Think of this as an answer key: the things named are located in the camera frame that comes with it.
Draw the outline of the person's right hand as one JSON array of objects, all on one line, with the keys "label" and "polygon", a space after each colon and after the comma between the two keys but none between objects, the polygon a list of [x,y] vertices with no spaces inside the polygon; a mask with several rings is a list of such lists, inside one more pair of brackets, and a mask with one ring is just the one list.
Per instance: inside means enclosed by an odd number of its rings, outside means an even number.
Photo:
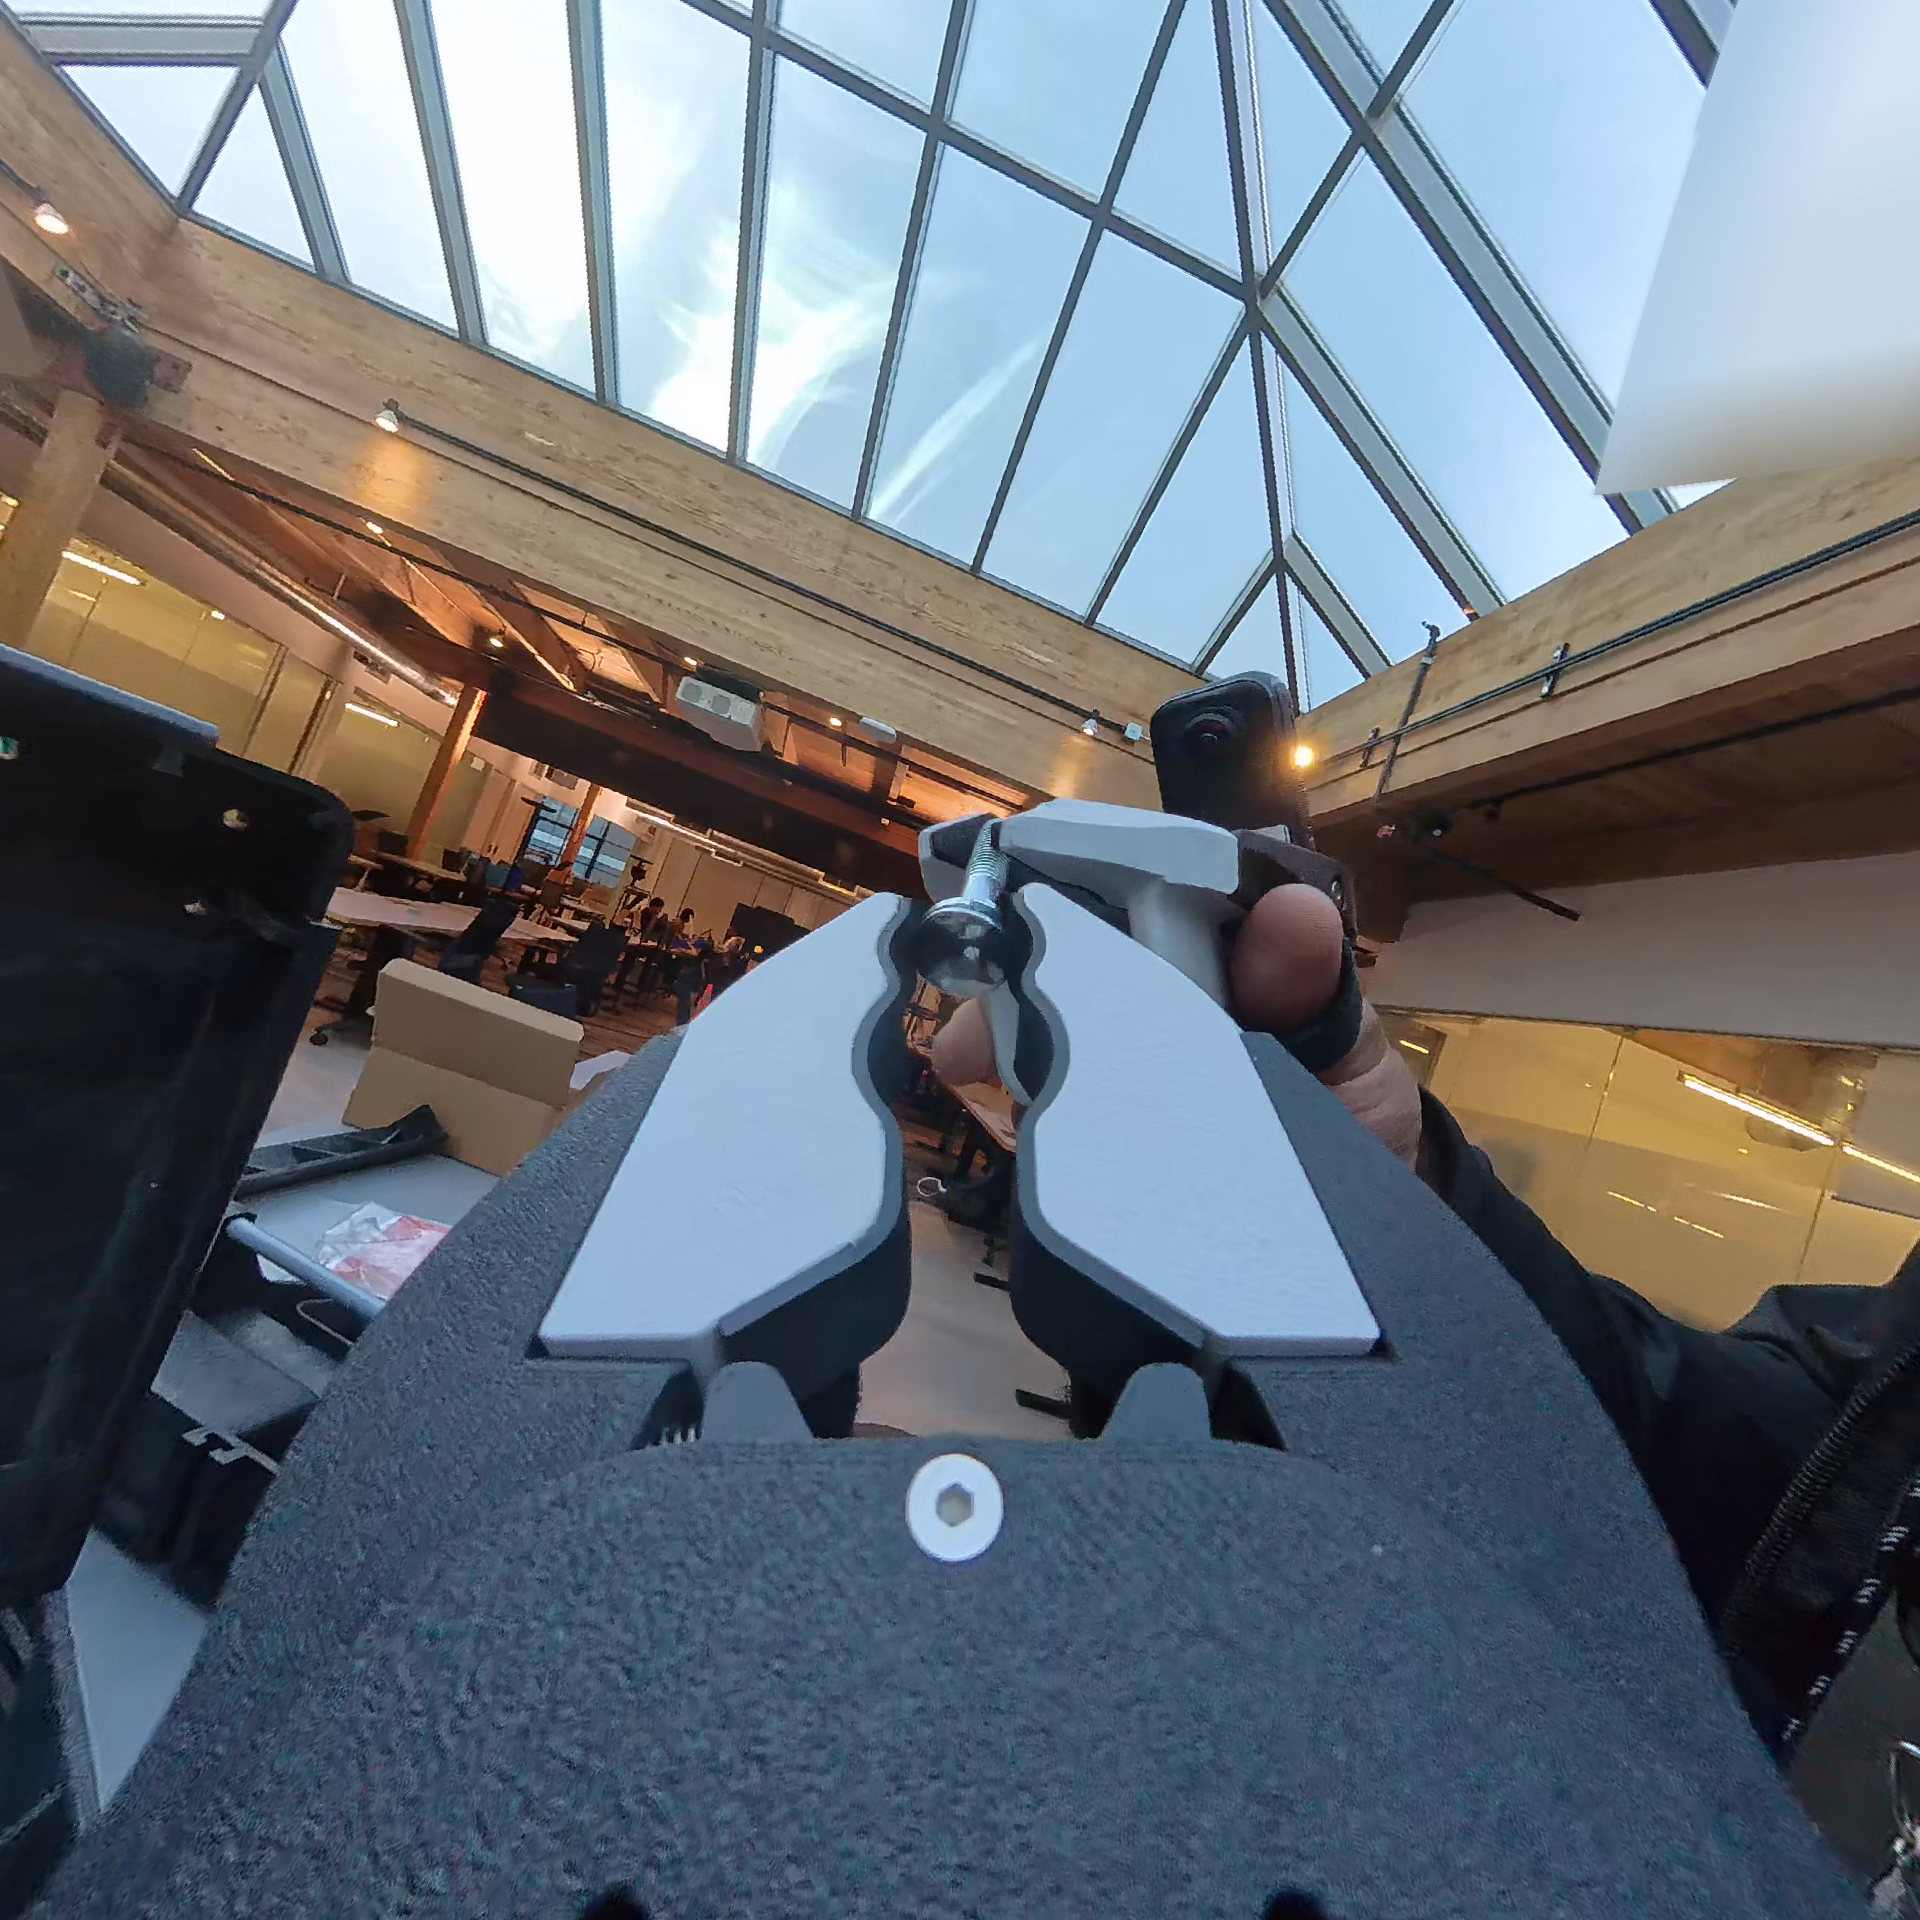
[{"label": "person's right hand", "polygon": [[1299,1067],[1406,1165],[1422,1162],[1422,1104],[1406,1061],[1357,988],[1336,907],[1305,882],[1263,894],[1226,952],[1229,1008]]}]

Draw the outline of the clear bag with red parts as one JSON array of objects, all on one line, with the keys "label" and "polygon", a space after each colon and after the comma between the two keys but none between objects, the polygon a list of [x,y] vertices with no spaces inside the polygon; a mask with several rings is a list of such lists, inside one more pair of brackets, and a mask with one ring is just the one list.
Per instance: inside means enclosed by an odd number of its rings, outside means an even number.
[{"label": "clear bag with red parts", "polygon": [[313,1261],[340,1284],[387,1302],[445,1234],[447,1224],[363,1204],[322,1230]]}]

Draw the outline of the white hanging panel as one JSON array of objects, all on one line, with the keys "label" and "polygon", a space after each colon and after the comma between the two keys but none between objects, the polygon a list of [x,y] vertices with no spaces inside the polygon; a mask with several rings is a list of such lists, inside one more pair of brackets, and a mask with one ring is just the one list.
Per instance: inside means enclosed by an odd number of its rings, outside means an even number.
[{"label": "white hanging panel", "polygon": [[1917,455],[1917,7],[1739,4],[1597,492]]}]

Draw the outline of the closed cardboard box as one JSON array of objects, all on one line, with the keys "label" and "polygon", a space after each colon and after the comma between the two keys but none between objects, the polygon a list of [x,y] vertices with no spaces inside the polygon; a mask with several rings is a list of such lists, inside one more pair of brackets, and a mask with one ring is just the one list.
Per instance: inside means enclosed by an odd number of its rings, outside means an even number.
[{"label": "closed cardboard box", "polygon": [[352,1128],[432,1108],[445,1157],[509,1178],[570,1104],[580,1020],[420,964],[380,972],[370,1017],[370,1047],[342,1108]]}]

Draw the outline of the person's dark jacket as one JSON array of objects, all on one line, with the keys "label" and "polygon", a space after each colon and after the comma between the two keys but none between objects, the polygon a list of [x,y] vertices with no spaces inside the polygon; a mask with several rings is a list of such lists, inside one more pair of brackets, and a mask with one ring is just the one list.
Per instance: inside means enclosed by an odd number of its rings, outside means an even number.
[{"label": "person's dark jacket", "polygon": [[1917,1252],[1883,1285],[1797,1285],[1779,1334],[1826,1420],[1716,1632],[1792,1798],[1870,1917],[1917,1914]]}]

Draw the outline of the silver bolt with nut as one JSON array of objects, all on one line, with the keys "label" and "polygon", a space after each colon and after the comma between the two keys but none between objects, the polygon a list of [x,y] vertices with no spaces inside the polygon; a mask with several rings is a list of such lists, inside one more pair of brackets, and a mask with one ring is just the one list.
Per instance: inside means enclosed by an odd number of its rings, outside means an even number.
[{"label": "silver bolt with nut", "polygon": [[982,998],[1005,984],[1010,937],[1002,922],[1005,854],[996,821],[982,818],[963,880],[926,910],[917,942],[922,977],[950,998]]}]

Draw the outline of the grey metal tube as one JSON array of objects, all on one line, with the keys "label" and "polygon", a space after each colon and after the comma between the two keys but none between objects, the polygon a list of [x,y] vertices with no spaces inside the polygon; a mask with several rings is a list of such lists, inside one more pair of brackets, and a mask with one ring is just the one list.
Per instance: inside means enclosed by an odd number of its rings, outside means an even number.
[{"label": "grey metal tube", "polygon": [[276,1275],[285,1275],[307,1291],[327,1298],[360,1327],[367,1327],[386,1308],[386,1301],[376,1291],[335,1275],[292,1244],[267,1234],[250,1214],[229,1214],[223,1220],[223,1234],[233,1247],[270,1267]]}]

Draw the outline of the black plastic strip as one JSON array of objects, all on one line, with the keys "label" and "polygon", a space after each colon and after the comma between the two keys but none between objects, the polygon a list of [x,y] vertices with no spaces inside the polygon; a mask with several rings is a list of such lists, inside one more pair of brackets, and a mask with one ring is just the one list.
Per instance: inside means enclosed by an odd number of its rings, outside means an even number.
[{"label": "black plastic strip", "polygon": [[416,1107],[382,1125],[353,1125],[319,1138],[257,1144],[230,1198],[249,1204],[250,1198],[340,1181],[376,1165],[435,1157],[442,1145],[445,1125],[432,1107]]}]

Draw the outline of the black plastic storage box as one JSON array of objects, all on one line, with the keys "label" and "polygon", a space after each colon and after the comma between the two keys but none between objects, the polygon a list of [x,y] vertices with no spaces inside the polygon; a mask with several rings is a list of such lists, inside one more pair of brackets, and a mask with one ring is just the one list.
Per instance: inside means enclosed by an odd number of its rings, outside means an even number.
[{"label": "black plastic storage box", "polygon": [[59,1592],[319,991],[347,810],[2,648],[2,1608]]}]

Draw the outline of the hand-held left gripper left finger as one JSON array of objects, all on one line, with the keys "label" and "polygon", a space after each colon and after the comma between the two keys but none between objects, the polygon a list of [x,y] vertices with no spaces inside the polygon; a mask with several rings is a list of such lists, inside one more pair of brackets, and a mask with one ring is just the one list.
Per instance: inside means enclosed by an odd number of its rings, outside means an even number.
[{"label": "hand-held left gripper left finger", "polygon": [[677,1037],[536,1328],[547,1360],[659,1360],[699,1388],[769,1367],[816,1438],[910,1301],[893,1101],[913,910],[875,894]]}]

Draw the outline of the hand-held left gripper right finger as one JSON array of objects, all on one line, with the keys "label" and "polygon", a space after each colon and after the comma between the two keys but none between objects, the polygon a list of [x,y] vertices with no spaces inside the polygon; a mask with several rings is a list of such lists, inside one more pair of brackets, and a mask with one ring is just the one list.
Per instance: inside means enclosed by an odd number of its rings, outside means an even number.
[{"label": "hand-held left gripper right finger", "polygon": [[1285,1438],[1259,1370],[1380,1357],[1380,1250],[1350,1174],[1370,1150],[1279,1097],[1242,1030],[1152,950],[1020,888],[1010,1302],[1099,1432],[1149,1367],[1182,1370],[1216,1438]]}]

